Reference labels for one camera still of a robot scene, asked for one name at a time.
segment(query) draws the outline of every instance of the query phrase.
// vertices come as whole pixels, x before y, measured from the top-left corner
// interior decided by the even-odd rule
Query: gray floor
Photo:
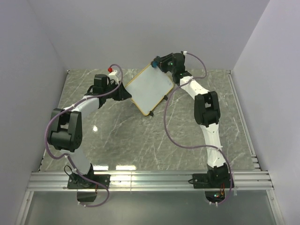
[[[204,198],[203,191],[113,192],[104,205],[85,209],[76,204],[76,193],[35,192],[25,224],[276,224],[266,191],[240,191],[217,208],[209,206]]]
[[[124,70],[124,83],[128,83],[139,69]],[[194,76],[202,70],[189,70]],[[67,107],[80,100],[95,74],[108,74],[107,70],[71,70],[59,107]],[[227,71],[209,71],[201,85],[218,93],[221,119],[220,139],[223,151],[234,170],[253,169],[252,159]],[[83,121],[82,147],[87,158],[97,169],[137,170],[204,170],[206,149],[185,150],[174,146],[165,135],[163,110],[165,101],[154,110],[154,117],[145,117],[128,99],[115,102],[109,99],[97,112]],[[167,124],[171,136],[183,145],[204,144],[200,127],[194,119],[194,101],[183,90],[171,99],[167,112]],[[55,155],[60,152],[51,148]],[[53,160],[47,154],[42,171],[61,171],[67,164],[65,158]]]

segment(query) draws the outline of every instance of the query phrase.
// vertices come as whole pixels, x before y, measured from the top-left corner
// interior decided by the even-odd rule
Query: cable
[[[61,159],[61,158],[63,158],[63,157],[67,157],[67,159],[69,160],[71,166],[74,168],[74,170],[77,172],[77,174],[78,174],[81,178],[83,178],[84,180],[86,180],[86,181],[88,181],[88,182],[91,182],[91,183],[94,183],[94,184],[96,184],[96,185],[99,185],[99,186],[103,187],[103,188],[107,191],[107,197],[106,197],[106,199],[105,199],[103,202],[101,202],[101,203],[99,203],[99,204],[97,204],[97,205],[84,205],[84,204],[81,204],[81,203],[80,203],[81,205],[84,205],[85,207],[97,207],[97,206],[103,205],[103,204],[108,200],[108,198],[109,198],[109,190],[108,190],[108,188],[107,188],[105,185],[103,185],[103,184],[100,184],[100,183],[98,183],[98,182],[96,182],[96,181],[93,181],[93,180],[91,180],[91,179],[88,179],[88,178],[84,177],[84,176],[82,175],[82,173],[81,173],[80,171],[77,170],[77,168],[76,168],[76,166],[75,166],[74,162],[72,161],[72,159],[71,159],[71,157],[70,157],[69,154],[63,153],[63,154],[61,154],[61,155],[58,156],[58,157],[55,156],[55,155],[53,155],[53,154],[51,153],[50,149],[49,149],[49,145],[48,145],[48,140],[47,140],[47,138],[48,138],[48,133],[49,133],[50,126],[53,124],[53,122],[54,122],[58,117],[60,117],[61,115],[65,114],[66,112],[69,112],[69,111],[75,109],[80,103],[82,103],[82,102],[84,102],[84,101],[86,101],[86,100],[89,100],[89,99],[92,99],[92,98],[101,98],[101,97],[110,95],[110,94],[112,94],[113,92],[115,92],[115,91],[121,86],[121,84],[122,84],[122,82],[123,82],[123,70],[122,70],[122,68],[121,68],[118,64],[112,64],[109,68],[111,68],[111,67],[113,67],[113,66],[118,67],[119,70],[120,70],[120,72],[121,72],[121,80],[120,80],[118,86],[117,86],[115,89],[113,89],[113,90],[111,90],[110,92],[108,92],[108,93],[105,93],[105,94],[102,94],[102,95],[95,95],[95,96],[90,96],[90,97],[87,97],[87,98],[83,98],[83,99],[79,100],[78,102],[76,102],[75,104],[73,104],[72,106],[70,106],[69,108],[67,108],[67,109],[65,109],[65,110],[63,110],[63,111],[61,111],[61,112],[58,113],[58,114],[56,114],[56,115],[49,121],[49,123],[48,123],[48,125],[47,125],[47,127],[46,127],[45,135],[44,135],[45,148],[46,148],[46,151],[47,151],[47,153],[50,155],[51,158],[53,158],[53,159]]]
[[[198,58],[197,56],[193,55],[192,53],[187,52],[187,54],[188,54],[188,55],[191,55],[191,56],[193,56],[193,57],[195,57],[196,59],[198,59],[198,60],[202,63],[202,65],[203,65],[203,67],[204,67],[205,75],[202,76],[202,77],[201,77],[201,76],[200,76],[200,77],[194,77],[194,79],[203,79],[203,78],[207,77],[207,69],[206,69],[206,66],[205,66],[205,64],[203,63],[203,61],[202,61],[200,58]],[[177,86],[177,87],[171,92],[171,94],[170,94],[170,96],[169,96],[169,98],[168,98],[168,100],[167,100],[167,102],[166,102],[166,104],[165,104],[165,110],[164,110],[164,128],[165,128],[165,134],[168,136],[168,138],[170,139],[170,141],[171,141],[173,144],[175,144],[176,146],[178,146],[178,147],[180,147],[180,148],[183,148],[183,149],[197,149],[197,148],[209,147],[209,148],[214,148],[214,149],[218,150],[218,151],[222,154],[222,156],[224,157],[224,159],[225,159],[225,161],[226,161],[226,163],[227,163],[227,165],[228,165],[228,169],[229,169],[229,173],[230,173],[230,188],[229,188],[229,193],[228,193],[228,195],[225,197],[225,199],[224,199],[222,202],[219,203],[219,205],[220,205],[220,204],[222,204],[223,202],[227,201],[227,199],[228,199],[228,197],[229,197],[229,195],[230,195],[230,193],[231,193],[232,187],[233,187],[233,175],[232,175],[231,167],[230,167],[230,165],[229,165],[229,161],[228,161],[227,157],[225,156],[224,152],[223,152],[220,148],[218,148],[217,146],[209,145],[209,144],[202,144],[202,145],[196,145],[196,146],[184,146],[184,145],[181,145],[181,144],[175,142],[175,141],[171,138],[170,133],[169,133],[168,128],[167,128],[166,114],[167,114],[167,108],[168,108],[168,105],[169,105],[169,102],[170,102],[170,99],[171,99],[172,95],[174,94],[175,91],[177,91],[178,89],[180,89],[181,87],[183,87],[183,86],[185,86],[185,85],[188,85],[191,81],[192,81],[192,79],[190,79],[187,83],[184,83],[184,84],[182,84],[182,85]]]

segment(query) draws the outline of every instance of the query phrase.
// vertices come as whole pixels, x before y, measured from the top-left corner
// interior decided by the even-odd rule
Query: wall
[[[0,223],[11,225],[43,155],[65,69],[26,1],[0,1],[0,31]]]
[[[29,0],[72,69],[144,68],[183,50],[208,68],[233,69],[268,1]]]
[[[260,164],[286,224],[299,224],[300,4],[271,0],[233,70]]]

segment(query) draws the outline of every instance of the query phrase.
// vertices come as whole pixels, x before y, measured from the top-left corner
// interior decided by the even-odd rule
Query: gray marble surface
[[[124,70],[124,83],[128,83],[139,69]],[[189,70],[194,76],[203,75],[200,69]],[[71,70],[61,95],[59,108],[80,100],[95,74],[108,74],[107,70]],[[225,70],[209,71],[200,81],[208,90],[218,93],[221,110],[220,139],[223,151],[234,170],[254,169],[246,136]],[[186,150],[176,147],[165,135],[162,101],[154,110],[154,117],[145,117],[127,99],[112,99],[83,121],[82,148],[97,169],[136,170],[206,170],[206,149]],[[194,119],[194,101],[183,90],[178,90],[170,101],[167,124],[171,136],[183,145],[205,144],[199,125]],[[60,151],[51,148],[57,156]],[[61,171],[67,164],[65,158],[53,160],[47,154],[40,169]]]

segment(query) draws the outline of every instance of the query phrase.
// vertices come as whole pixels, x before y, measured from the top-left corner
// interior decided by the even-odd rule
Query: purple cable
[[[188,53],[188,52],[187,52],[187,54],[188,54],[188,55],[191,55],[191,56],[194,56],[196,59],[198,59],[198,60],[202,63],[202,65],[203,65],[203,67],[204,67],[205,75],[204,75],[204,76],[200,76],[200,77],[194,77],[194,79],[203,79],[203,78],[205,78],[205,77],[207,76],[207,70],[206,70],[206,66],[205,66],[205,64],[203,63],[203,61],[202,61],[200,58],[198,58],[197,56],[195,56],[195,55],[193,55],[193,54],[191,54],[191,53]],[[175,142],[175,141],[171,138],[170,133],[169,133],[169,131],[168,131],[168,129],[167,129],[167,124],[166,124],[166,114],[167,114],[167,108],[168,108],[168,105],[169,105],[169,102],[170,102],[170,99],[171,99],[172,95],[174,94],[175,91],[177,91],[178,89],[180,89],[181,87],[183,87],[183,86],[185,86],[185,85],[188,85],[191,81],[192,81],[192,79],[189,80],[187,83],[184,83],[184,84],[182,84],[182,85],[176,87],[176,88],[171,92],[171,94],[170,94],[170,96],[169,96],[169,98],[168,98],[168,100],[167,100],[167,102],[166,102],[166,104],[165,104],[165,110],[164,110],[164,128],[165,128],[165,134],[168,136],[168,138],[170,139],[170,141],[171,141],[173,144],[175,144],[176,146],[178,146],[178,147],[180,147],[180,148],[183,148],[183,149],[197,149],[197,148],[203,148],[203,147],[210,147],[210,148],[214,148],[214,149],[218,150],[218,151],[222,154],[222,156],[224,157],[224,159],[225,159],[225,161],[226,161],[226,163],[227,163],[227,165],[228,165],[228,169],[229,169],[229,173],[230,173],[230,187],[229,187],[229,193],[228,193],[228,195],[225,197],[225,199],[224,199],[222,202],[219,203],[219,205],[220,205],[220,204],[222,204],[223,202],[227,201],[228,197],[230,196],[232,187],[233,187],[233,175],[232,175],[231,167],[230,167],[230,165],[229,165],[229,161],[228,161],[227,157],[225,156],[224,152],[222,152],[221,149],[219,149],[217,146],[209,145],[209,144],[196,145],[196,146],[184,146],[184,145],[181,145],[181,144]]]
[[[117,86],[115,89],[113,89],[112,91],[108,92],[108,93],[105,93],[105,94],[102,94],[102,95],[95,95],[95,96],[83,98],[83,99],[79,100],[78,102],[76,102],[75,104],[73,104],[72,106],[70,106],[68,109],[65,109],[64,111],[61,111],[60,113],[58,113],[57,115],[55,115],[55,116],[49,121],[49,123],[48,123],[48,125],[47,125],[47,127],[46,127],[45,136],[44,136],[46,151],[47,151],[47,153],[50,155],[51,158],[53,158],[53,159],[60,159],[60,158],[62,158],[62,157],[64,157],[64,156],[67,156],[67,158],[68,158],[68,160],[69,160],[71,166],[72,166],[74,169],[76,169],[77,174],[78,174],[81,178],[85,179],[85,180],[88,181],[88,182],[97,184],[97,185],[103,187],[103,188],[107,191],[107,197],[105,198],[105,200],[104,200],[103,202],[101,202],[101,203],[99,203],[99,204],[97,204],[97,205],[84,205],[84,204],[80,203],[81,205],[84,205],[85,207],[97,207],[97,206],[103,205],[103,204],[108,200],[108,198],[109,198],[109,190],[108,190],[108,188],[107,188],[105,185],[103,185],[103,184],[100,184],[100,183],[98,183],[98,182],[96,182],[96,181],[93,181],[93,180],[91,180],[91,179],[88,179],[88,178],[84,177],[84,176],[82,175],[82,173],[81,173],[79,170],[77,170],[76,165],[75,165],[74,162],[72,161],[72,159],[71,159],[71,157],[70,157],[69,154],[63,153],[63,154],[61,154],[61,155],[58,156],[58,157],[57,157],[57,156],[54,156],[54,155],[51,153],[50,149],[49,149],[47,137],[48,137],[48,133],[49,133],[50,126],[52,125],[52,123],[53,123],[59,116],[61,116],[62,114],[66,113],[66,112],[71,111],[72,109],[76,108],[80,103],[82,103],[82,102],[84,102],[84,101],[86,101],[86,100],[88,100],[88,99],[92,99],[92,98],[100,98],[100,97],[104,97],[104,96],[110,95],[110,94],[112,94],[113,92],[115,92],[115,91],[121,86],[121,84],[122,84],[122,82],[123,82],[123,71],[122,71],[122,68],[121,68],[118,64],[112,64],[110,67],[112,67],[112,66],[117,66],[117,67],[119,68],[120,72],[121,72],[121,80],[120,80],[118,86]]]

